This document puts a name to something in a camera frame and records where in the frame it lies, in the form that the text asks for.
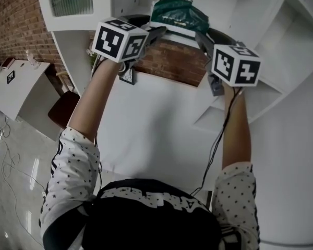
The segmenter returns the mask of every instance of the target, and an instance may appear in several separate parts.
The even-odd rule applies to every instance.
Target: person
[[[100,163],[93,141],[119,69],[111,60],[99,66],[59,137],[40,215],[44,248],[258,249],[256,181],[243,94],[225,130],[212,212],[191,195],[157,180],[115,181],[93,195]],[[233,89],[225,85],[225,108],[233,97]]]

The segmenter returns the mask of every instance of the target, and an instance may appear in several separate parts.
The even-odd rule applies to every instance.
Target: wooden chair
[[[48,117],[62,129],[66,129],[69,119],[71,118],[75,107],[77,106],[80,96],[71,92],[63,79],[63,76],[68,76],[66,71],[56,74],[62,82],[65,93],[60,97],[56,104],[51,108]]]

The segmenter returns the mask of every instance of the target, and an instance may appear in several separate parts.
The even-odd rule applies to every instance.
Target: white cabinet
[[[109,16],[150,14],[157,0],[40,0],[45,23],[79,94],[90,80],[88,31]],[[247,88],[253,122],[297,88],[313,72],[313,0],[193,0],[209,16],[210,26],[254,48],[263,58],[257,87]],[[166,39],[198,47],[195,41]],[[192,124],[219,132],[223,97],[213,97],[204,77],[192,104]]]

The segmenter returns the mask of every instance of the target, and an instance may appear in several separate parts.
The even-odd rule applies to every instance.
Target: table
[[[48,116],[60,96],[44,72],[49,63],[42,62],[33,69],[28,61],[15,60],[0,74],[0,111],[11,120],[19,116],[46,137],[56,141],[60,132]],[[15,78],[7,84],[7,76],[15,71]]]

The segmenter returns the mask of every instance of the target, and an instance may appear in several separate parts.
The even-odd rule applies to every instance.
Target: tiled floor
[[[50,163],[56,153],[57,143],[39,134],[27,123],[18,123],[11,120],[8,123],[11,127],[10,136],[7,139],[3,138],[0,143],[0,250],[43,249],[35,242],[36,240],[42,244],[38,219],[42,206],[43,189],[20,171],[33,175],[43,187],[46,187],[50,177]],[[0,127],[4,125],[5,117],[0,115]],[[8,131],[9,128],[5,127],[4,132],[6,135]],[[35,240],[21,227],[14,209],[14,195],[3,178],[2,164],[11,164],[3,140],[9,146],[10,156],[16,163],[15,167],[20,170],[12,169],[10,172],[10,167],[5,165],[4,173],[8,176],[5,179],[16,195],[16,212],[21,224],[32,234]],[[102,173],[103,186],[111,181],[122,179],[125,179],[125,177],[107,171]],[[98,180],[95,193],[100,187],[99,182]],[[205,203],[206,197],[207,193],[201,192],[198,199]]]

